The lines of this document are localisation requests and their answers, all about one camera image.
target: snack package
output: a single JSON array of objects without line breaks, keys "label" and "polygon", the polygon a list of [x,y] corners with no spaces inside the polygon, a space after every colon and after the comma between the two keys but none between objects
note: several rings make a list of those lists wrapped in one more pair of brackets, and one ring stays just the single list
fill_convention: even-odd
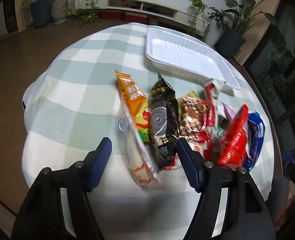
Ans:
[{"label": "snack package", "polygon": [[206,129],[205,131],[210,135],[211,147],[209,148],[209,155],[205,158],[206,161],[215,162],[216,158],[214,152],[220,151],[220,142],[217,138],[218,127],[218,111],[217,100],[222,88],[222,84],[213,80],[210,84],[204,86],[204,95],[206,100],[209,101],[209,107],[207,112]]},{"label": "snack package", "polygon": [[181,164],[180,158],[179,158],[178,154],[176,154],[173,158],[172,163],[169,166],[164,167],[163,170],[171,171],[171,170],[176,170],[181,167],[182,167],[182,164]]},{"label": "snack package", "polygon": [[146,100],[146,96],[138,85],[131,79],[131,76],[124,73],[116,72],[116,78],[119,85],[119,92],[124,99],[132,117],[139,112],[142,103]]},{"label": "snack package", "polygon": [[265,133],[265,125],[260,118],[258,113],[251,113],[248,117],[248,125],[249,125],[249,155],[250,157],[246,157],[243,167],[246,168],[248,171],[252,170],[256,161],[259,158],[264,133]]},{"label": "snack package", "polygon": [[221,143],[221,154],[218,160],[219,165],[226,165],[232,170],[241,167],[246,157],[247,143],[247,118],[249,116],[247,105],[243,105],[235,118],[224,132]]},{"label": "snack package", "polygon": [[[187,97],[190,98],[195,98],[195,99],[201,99],[197,93],[195,93],[194,91],[190,91],[187,95]],[[178,105],[179,105],[179,121],[182,120],[182,113],[183,113],[183,100],[182,97],[177,99]]]},{"label": "snack package", "polygon": [[155,160],[159,170],[162,170],[172,163],[176,154],[178,103],[174,89],[160,73],[158,76],[159,81],[151,90],[150,136],[156,148]]},{"label": "snack package", "polygon": [[[133,121],[133,117],[137,115],[137,113],[135,114],[136,109],[139,112],[142,107],[142,97],[143,101],[145,101],[146,97],[143,93],[141,94],[140,88],[130,79],[129,75],[117,72],[117,77],[121,96],[121,108],[123,109],[121,119],[118,122],[120,149],[136,183],[142,190],[162,188],[162,183],[157,173],[158,166],[150,152],[146,149]],[[129,85],[135,88],[135,92],[132,89],[130,89],[131,92],[126,92]],[[137,98],[132,100],[131,93],[136,93],[138,95]],[[132,110],[135,109],[134,112],[130,111],[129,106],[131,106]]]},{"label": "snack package", "polygon": [[209,101],[182,97],[183,113],[180,122],[180,135],[201,133],[206,128],[207,111],[210,106]]},{"label": "snack package", "polygon": [[225,117],[229,122],[231,122],[231,120],[235,118],[236,113],[230,107],[228,107],[225,103],[222,103],[222,104],[224,108]]},{"label": "snack package", "polygon": [[135,116],[135,125],[143,142],[150,142],[149,121],[150,121],[149,104],[147,102],[147,99],[145,99],[145,101],[141,105],[140,110]]},{"label": "snack package", "polygon": [[207,107],[209,101],[182,97],[182,120],[180,120],[180,137],[184,137],[194,151],[198,151],[203,158],[208,156],[211,147],[209,134],[205,132],[207,121]]},{"label": "snack package", "polygon": [[220,139],[224,130],[226,130],[228,126],[229,126],[229,121],[224,118],[216,130],[216,132],[217,132],[216,136],[218,139]]}]

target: screw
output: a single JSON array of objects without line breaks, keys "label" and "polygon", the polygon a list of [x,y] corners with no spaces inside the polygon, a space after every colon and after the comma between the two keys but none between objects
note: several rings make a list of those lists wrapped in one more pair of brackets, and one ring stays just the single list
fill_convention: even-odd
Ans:
[{"label": "screw", "polygon": [[240,167],[239,172],[241,172],[242,174],[246,174],[246,169],[243,167]]},{"label": "screw", "polygon": [[77,168],[80,168],[83,166],[83,162],[82,161],[78,161],[76,163],[74,163],[74,166],[77,167]]},{"label": "screw", "polygon": [[212,168],[214,164],[212,162],[206,162],[206,167]]},{"label": "screw", "polygon": [[47,174],[47,173],[49,173],[50,171],[51,171],[51,169],[50,169],[49,167],[43,168],[43,169],[41,170],[41,172],[42,172],[43,174]]}]

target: white tv cabinet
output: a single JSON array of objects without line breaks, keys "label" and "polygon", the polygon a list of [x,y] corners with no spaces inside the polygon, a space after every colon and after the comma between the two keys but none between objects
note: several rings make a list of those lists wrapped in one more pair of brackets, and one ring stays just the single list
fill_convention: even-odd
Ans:
[{"label": "white tv cabinet", "polygon": [[[179,23],[187,27],[190,26],[190,15],[187,13],[188,9],[172,7],[166,4],[152,0],[75,0],[75,7],[77,9],[88,8],[95,4],[100,9],[126,10],[133,12],[140,12],[159,17],[160,21],[170,23]],[[196,34],[204,36],[209,22],[205,18],[196,19]]]}]

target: black snack bag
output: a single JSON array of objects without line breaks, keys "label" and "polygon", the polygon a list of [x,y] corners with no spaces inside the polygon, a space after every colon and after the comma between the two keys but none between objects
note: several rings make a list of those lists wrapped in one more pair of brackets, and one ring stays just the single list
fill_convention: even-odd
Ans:
[{"label": "black snack bag", "polygon": [[155,161],[159,170],[169,166],[176,154],[178,132],[178,102],[175,91],[161,74],[151,90],[150,134],[156,147]]}]

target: table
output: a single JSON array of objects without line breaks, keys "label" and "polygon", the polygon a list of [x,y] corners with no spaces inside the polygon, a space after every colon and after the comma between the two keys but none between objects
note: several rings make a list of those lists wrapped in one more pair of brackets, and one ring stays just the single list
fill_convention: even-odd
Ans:
[{"label": "table", "polygon": [[[112,140],[112,155],[100,185],[88,197],[106,239],[179,240],[192,220],[199,200],[183,169],[159,173],[165,189],[142,191],[134,182],[118,147],[117,123],[120,98],[115,70],[128,73],[145,93],[158,80],[152,63],[145,57],[145,36],[149,26],[126,24],[94,33],[64,49],[29,89],[24,115],[28,132],[22,169],[29,186],[43,167],[69,167],[96,149],[103,137]],[[168,30],[177,35],[185,34]],[[274,149],[269,119],[249,84],[228,63],[241,89],[234,95],[220,93],[219,101],[237,111],[246,103],[260,113],[266,126],[264,144],[251,175],[263,198],[271,190]],[[176,97],[201,85],[164,76]],[[219,102],[218,112],[223,114]],[[66,226],[73,232],[66,191],[63,189]],[[227,189],[222,190],[213,235],[221,232]]]}]

